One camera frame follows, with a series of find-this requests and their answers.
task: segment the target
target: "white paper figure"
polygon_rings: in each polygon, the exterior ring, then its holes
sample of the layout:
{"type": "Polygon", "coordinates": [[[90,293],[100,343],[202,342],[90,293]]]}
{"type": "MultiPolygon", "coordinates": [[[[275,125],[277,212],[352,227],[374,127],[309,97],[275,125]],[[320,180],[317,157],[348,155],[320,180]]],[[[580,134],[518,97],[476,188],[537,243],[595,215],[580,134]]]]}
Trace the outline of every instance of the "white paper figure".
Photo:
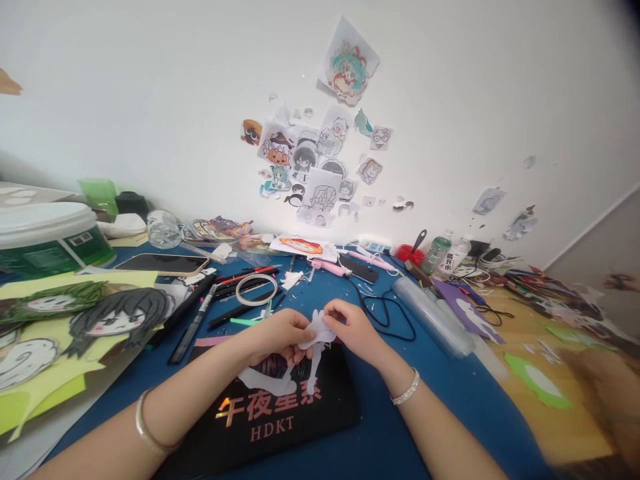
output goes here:
{"type": "Polygon", "coordinates": [[[33,339],[17,343],[0,363],[0,391],[34,378],[58,356],[56,342],[33,339]]]}

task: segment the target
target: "white wall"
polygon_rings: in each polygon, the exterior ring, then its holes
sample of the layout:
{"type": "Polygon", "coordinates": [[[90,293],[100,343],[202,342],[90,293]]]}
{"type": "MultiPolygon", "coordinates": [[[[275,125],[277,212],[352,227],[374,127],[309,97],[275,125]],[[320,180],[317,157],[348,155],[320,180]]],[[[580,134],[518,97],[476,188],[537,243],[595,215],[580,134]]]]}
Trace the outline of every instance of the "white wall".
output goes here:
{"type": "MultiPolygon", "coordinates": [[[[640,179],[640,57],[606,4],[4,0],[0,67],[24,95],[0,95],[0,170],[74,190],[77,178],[108,177],[183,217],[337,241],[413,242],[447,227],[488,240],[534,203],[537,230],[507,251],[543,265],[640,179]],[[342,13],[381,58],[358,108],[395,128],[384,172],[357,199],[404,195],[416,208],[304,230],[292,207],[259,198],[265,164],[239,124],[273,114],[275,91],[320,125],[336,99],[316,76],[342,13]],[[524,170],[530,155],[538,164],[524,170]],[[502,204],[472,215],[496,186],[502,204]]],[[[350,134],[350,170],[366,148],[350,134]]]]}

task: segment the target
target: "desk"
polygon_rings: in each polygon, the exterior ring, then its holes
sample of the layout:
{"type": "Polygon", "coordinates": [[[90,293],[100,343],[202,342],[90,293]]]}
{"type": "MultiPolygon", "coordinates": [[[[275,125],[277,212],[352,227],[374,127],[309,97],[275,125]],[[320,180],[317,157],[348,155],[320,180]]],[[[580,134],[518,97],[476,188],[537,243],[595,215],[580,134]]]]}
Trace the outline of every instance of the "desk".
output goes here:
{"type": "MultiPolygon", "coordinates": [[[[118,262],[137,253],[154,251],[156,250],[149,244],[137,249],[118,249],[118,262]]],[[[183,252],[175,249],[166,253],[183,252]]],[[[289,262],[290,257],[273,258],[272,264],[283,264],[278,280],[284,278],[289,262]]],[[[221,275],[229,275],[246,266],[244,262],[238,261],[220,266],[219,270],[221,275]]],[[[295,270],[301,269],[309,270],[304,260],[296,261],[295,270]]],[[[391,287],[394,280],[395,278],[381,271],[378,282],[372,288],[380,295],[391,287]]],[[[321,309],[336,297],[358,304],[353,286],[345,279],[324,270],[315,272],[312,283],[303,281],[292,292],[295,298],[287,298],[280,308],[294,308],[308,318],[311,318],[314,309],[321,309]]],[[[208,333],[207,322],[237,305],[235,299],[214,303],[205,316],[198,337],[222,335],[222,328],[208,333]]],[[[409,327],[397,308],[392,304],[389,306],[390,331],[406,335],[410,333],[409,327]]],[[[411,314],[409,318],[417,332],[416,340],[408,343],[387,337],[388,344],[418,369],[428,386],[478,438],[509,478],[550,477],[551,472],[524,418],[478,359],[474,355],[464,360],[448,358],[411,314]]],[[[184,328],[174,331],[155,351],[142,352],[87,414],[67,432],[49,458],[135,402],[142,391],[160,384],[184,366],[188,356],[182,365],[174,367],[167,366],[167,359],[185,328],[186,324],[184,328]]],[[[225,328],[232,334],[244,327],[227,324],[225,328]]],[[[391,404],[389,392],[376,370],[350,352],[347,352],[347,364],[361,406],[360,425],[227,472],[220,478],[277,478],[284,472],[302,475],[308,480],[324,479],[327,475],[336,479],[427,477],[426,468],[409,431],[396,407],[391,404]],[[325,468],[310,467],[318,458],[328,465],[325,468]]]]}

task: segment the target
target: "bangle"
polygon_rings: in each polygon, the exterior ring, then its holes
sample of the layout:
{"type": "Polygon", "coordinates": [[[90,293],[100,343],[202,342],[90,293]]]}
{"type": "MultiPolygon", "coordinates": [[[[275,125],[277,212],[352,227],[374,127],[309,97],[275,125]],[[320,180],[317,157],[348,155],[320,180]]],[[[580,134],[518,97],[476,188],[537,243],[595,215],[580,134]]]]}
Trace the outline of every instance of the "bangle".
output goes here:
{"type": "Polygon", "coordinates": [[[418,388],[418,382],[420,381],[420,374],[418,373],[418,370],[416,370],[415,368],[412,368],[412,370],[415,372],[415,377],[413,378],[413,383],[411,384],[411,386],[409,387],[409,389],[404,392],[402,395],[400,395],[398,398],[391,398],[391,401],[393,402],[394,405],[400,405],[401,403],[406,402],[407,400],[409,400],[410,396],[413,395],[413,392],[415,392],[416,388],[418,388]]]}
{"type": "Polygon", "coordinates": [[[140,395],[140,398],[138,398],[138,404],[135,408],[135,428],[136,430],[138,430],[138,434],[140,435],[142,440],[145,441],[145,443],[149,446],[149,448],[151,448],[151,450],[153,450],[154,453],[158,455],[168,455],[170,453],[175,452],[178,449],[178,447],[182,443],[182,440],[180,440],[175,445],[170,445],[170,446],[162,445],[162,443],[158,442],[158,440],[153,438],[152,434],[150,434],[149,430],[147,430],[147,426],[145,425],[145,420],[144,418],[142,418],[142,406],[145,402],[145,398],[147,397],[147,394],[151,390],[153,389],[150,388],[149,390],[145,390],[144,392],[142,392],[142,395],[140,395]]]}

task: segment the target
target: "plastic bottle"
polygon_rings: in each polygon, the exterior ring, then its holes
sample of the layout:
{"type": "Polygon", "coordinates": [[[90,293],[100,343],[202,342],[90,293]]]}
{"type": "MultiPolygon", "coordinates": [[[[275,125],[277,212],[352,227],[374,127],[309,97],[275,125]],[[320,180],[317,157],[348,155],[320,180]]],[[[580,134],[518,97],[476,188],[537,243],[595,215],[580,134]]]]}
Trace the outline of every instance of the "plastic bottle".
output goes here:
{"type": "Polygon", "coordinates": [[[422,262],[420,268],[427,275],[432,274],[436,265],[438,265],[438,260],[444,257],[447,253],[447,250],[451,248],[451,236],[453,235],[452,230],[445,230],[445,232],[436,237],[431,242],[431,246],[429,251],[427,252],[427,258],[422,262]]]}
{"type": "Polygon", "coordinates": [[[147,216],[149,243],[154,247],[166,250],[180,245],[180,228],[170,211],[154,210],[147,216]]]}
{"type": "Polygon", "coordinates": [[[453,245],[446,255],[442,257],[442,260],[438,262],[433,272],[436,278],[442,281],[449,279],[456,267],[460,265],[460,262],[464,260],[469,250],[471,250],[471,240],[473,240],[473,236],[467,233],[461,239],[453,242],[453,245]]]}

